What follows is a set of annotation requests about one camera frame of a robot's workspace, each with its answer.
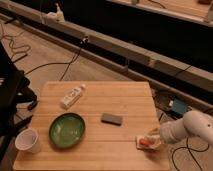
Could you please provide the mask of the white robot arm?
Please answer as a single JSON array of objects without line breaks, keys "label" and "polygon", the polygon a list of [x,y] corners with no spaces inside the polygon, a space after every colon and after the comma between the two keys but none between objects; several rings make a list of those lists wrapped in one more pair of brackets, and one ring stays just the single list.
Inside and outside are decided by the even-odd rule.
[{"label": "white robot arm", "polygon": [[199,137],[213,146],[213,116],[200,111],[186,112],[181,119],[160,125],[157,135],[148,135],[151,149],[163,143],[174,144],[189,137]]}]

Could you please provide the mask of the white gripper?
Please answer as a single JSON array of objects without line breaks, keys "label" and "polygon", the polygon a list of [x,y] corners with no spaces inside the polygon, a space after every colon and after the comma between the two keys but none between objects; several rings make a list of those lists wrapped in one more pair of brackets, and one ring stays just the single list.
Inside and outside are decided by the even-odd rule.
[{"label": "white gripper", "polygon": [[[176,143],[175,127],[171,123],[164,123],[160,128],[154,128],[148,132],[148,135],[160,135],[161,139],[168,144]],[[158,148],[162,145],[161,140],[149,141],[148,147]]]}]

